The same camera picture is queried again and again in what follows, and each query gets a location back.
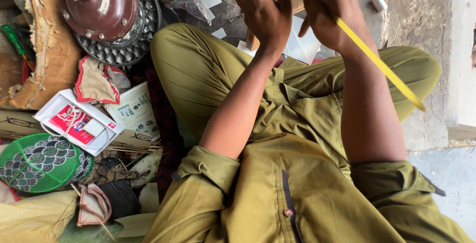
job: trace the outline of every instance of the man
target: man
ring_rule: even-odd
[[[304,0],[311,27],[342,57],[287,58],[291,2],[236,0],[261,42],[251,58],[188,25],[152,41],[177,115],[200,139],[182,160],[144,242],[472,242],[437,209],[440,191],[406,159],[411,102],[331,20],[340,16],[425,98],[437,61],[377,50],[357,0]]]

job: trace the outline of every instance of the yellow stick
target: yellow stick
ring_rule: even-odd
[[[70,184],[71,187],[74,189],[74,191],[76,191],[76,194],[78,194],[79,197],[81,197],[81,193],[78,191],[78,189],[76,188],[76,186],[74,186],[73,184]],[[98,220],[98,222],[102,225],[102,227],[104,228],[104,230],[106,230],[106,232],[108,232],[108,235],[112,238],[113,241],[116,241],[116,239],[114,239],[114,237],[112,236],[111,232],[109,232],[108,228],[104,225],[104,223],[101,221],[101,219],[99,219],[98,216],[94,215],[94,217],[96,217],[96,219]]]
[[[357,34],[340,18],[335,17],[336,23],[359,46],[359,48],[377,65],[384,75],[410,100],[418,109],[425,111],[425,106],[408,86],[365,44]]]

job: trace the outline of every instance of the white cable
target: white cable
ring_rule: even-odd
[[[224,39],[224,38],[228,38],[228,37],[237,37],[237,38],[243,38],[243,39],[245,39],[245,40],[246,40],[246,38],[245,38],[245,37],[242,37],[242,36],[226,36],[226,37],[223,37],[222,39]]]
[[[45,115],[45,116],[43,116],[43,118],[41,119],[39,124],[41,125],[43,130],[45,130],[50,135],[65,137],[71,143],[71,141],[72,141],[71,138],[73,138],[74,141],[78,141],[78,140],[74,137],[71,137],[68,134],[68,132],[71,129],[71,127],[75,127],[78,122],[81,122],[81,119],[86,116],[86,112],[84,112],[81,109],[76,109],[76,107],[74,105],[70,104],[70,103],[68,103],[67,105],[69,106],[69,109],[65,112],[65,116],[63,116],[62,114],[59,114],[60,110],[57,110],[56,111],[57,113],[55,115]],[[67,122],[66,125],[67,125],[68,128],[66,129],[66,131],[64,131],[64,133],[62,135],[54,134],[54,133],[50,132],[49,130],[51,130],[51,128],[49,128],[49,127],[47,128],[47,126],[43,123],[46,118],[51,119],[52,117],[55,117],[55,116],[58,117],[59,119]],[[101,147],[98,147],[98,148],[90,148],[90,147],[86,146],[85,144],[82,144],[83,146],[81,146],[81,148],[91,150],[91,151],[98,151],[98,150],[101,150],[104,146],[107,146],[107,144],[110,140],[110,136],[109,136],[109,133],[107,131],[108,128],[104,124],[103,124],[103,126],[105,127],[106,136],[108,137],[106,142]]]
[[[233,5],[233,6],[235,6],[235,7],[238,7],[238,8],[240,8],[240,9],[241,9],[241,7],[240,7],[240,6],[238,6],[238,5],[234,5],[233,3],[230,3],[230,2],[229,2],[229,1],[227,1],[227,0],[224,0],[224,1],[225,1],[226,3],[228,3],[228,4],[231,4],[231,5]]]

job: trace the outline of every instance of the shirt sleeve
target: shirt sleeve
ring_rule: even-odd
[[[143,243],[202,242],[224,209],[240,163],[194,146],[182,159]]]
[[[367,163],[351,168],[355,187],[406,242],[473,243],[459,225],[440,213],[434,186],[408,161]]]

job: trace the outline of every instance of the green mesh cover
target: green mesh cover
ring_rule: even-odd
[[[87,176],[94,158],[63,137],[35,134],[9,144],[0,155],[0,178],[13,188],[47,192]]]

